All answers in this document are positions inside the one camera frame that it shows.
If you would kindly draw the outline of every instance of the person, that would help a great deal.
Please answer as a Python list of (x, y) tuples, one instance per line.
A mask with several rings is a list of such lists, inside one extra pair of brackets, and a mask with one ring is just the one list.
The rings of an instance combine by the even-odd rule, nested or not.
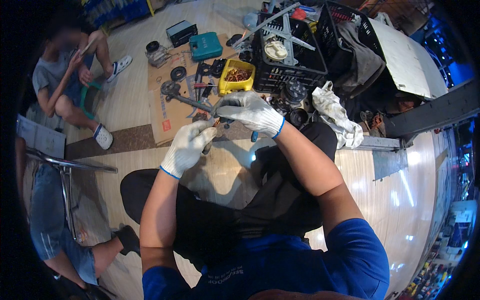
[[(331, 128), (312, 123), (299, 132), (253, 91), (226, 95), (212, 115), (276, 142), (256, 152), (267, 181), (241, 210), (201, 201), (179, 185), (215, 137), (205, 121), (179, 129), (160, 169), (128, 174), (120, 191), (140, 222), (144, 298), (383, 299), (388, 259), (334, 164)], [(304, 239), (322, 225), (326, 252)], [(201, 270), (195, 287), (180, 275), (173, 251)]]
[[(16, 138), (17, 186), (23, 201), (23, 175), (26, 161), (23, 138)], [(131, 226), (112, 233), (112, 239), (93, 247), (83, 247), (73, 238), (65, 218), (63, 188), (57, 169), (42, 163), (35, 174), (30, 203), (30, 236), (38, 257), (50, 269), (89, 290), (118, 253), (140, 255), (140, 243)]]
[(82, 85), (93, 81), (90, 72), (94, 54), (103, 68), (107, 82), (113, 81), (132, 62), (127, 55), (112, 64), (106, 36), (100, 31), (83, 33), (65, 17), (55, 17), (47, 30), (45, 49), (35, 66), (32, 83), (38, 103), (51, 118), (54, 113), (67, 123), (89, 128), (97, 143), (105, 150), (113, 142), (112, 135), (79, 108)]

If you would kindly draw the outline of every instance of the white sandal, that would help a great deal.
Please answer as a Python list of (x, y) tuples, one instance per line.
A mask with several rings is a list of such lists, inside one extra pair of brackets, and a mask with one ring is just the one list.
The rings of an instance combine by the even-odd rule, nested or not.
[(93, 138), (103, 150), (107, 150), (112, 146), (113, 136), (105, 129), (105, 127), (103, 127), (102, 124), (99, 124), (96, 128)]
[(132, 60), (133, 60), (132, 57), (130, 55), (127, 55), (127, 56), (124, 56), (122, 59), (114, 62), (112, 64), (113, 73), (107, 79), (107, 82), (112, 82), (121, 71), (125, 70), (132, 63)]

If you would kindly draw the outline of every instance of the white cloth rag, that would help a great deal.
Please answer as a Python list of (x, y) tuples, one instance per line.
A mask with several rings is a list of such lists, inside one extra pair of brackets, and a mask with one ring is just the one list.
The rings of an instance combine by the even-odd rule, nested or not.
[(363, 141), (363, 130), (360, 125), (347, 117), (347, 111), (340, 105), (332, 91), (333, 83), (327, 81), (322, 88), (315, 88), (312, 93), (313, 107), (318, 111), (320, 119), (328, 124), (336, 134), (337, 149), (357, 148)]

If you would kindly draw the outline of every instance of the gray cloth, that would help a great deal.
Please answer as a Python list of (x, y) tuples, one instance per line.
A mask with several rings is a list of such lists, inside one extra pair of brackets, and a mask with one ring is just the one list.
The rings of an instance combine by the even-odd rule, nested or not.
[(46, 86), (48, 87), (48, 96), (50, 97), (53, 94), (67, 71), (70, 58), (70, 52), (60, 52), (59, 59), (56, 62), (48, 62), (42, 58), (38, 60), (32, 76), (36, 95), (38, 95), (39, 90)]
[(366, 90), (382, 73), (385, 62), (358, 39), (358, 28), (352, 21), (336, 25), (343, 39), (343, 45), (353, 51), (350, 70), (335, 80), (334, 86), (350, 98)]

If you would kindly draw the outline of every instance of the teal tool case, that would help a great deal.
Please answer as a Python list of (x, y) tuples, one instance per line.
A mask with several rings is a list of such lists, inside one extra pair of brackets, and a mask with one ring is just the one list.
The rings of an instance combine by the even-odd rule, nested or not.
[(215, 32), (190, 37), (190, 50), (194, 61), (207, 60), (222, 55), (223, 47)]

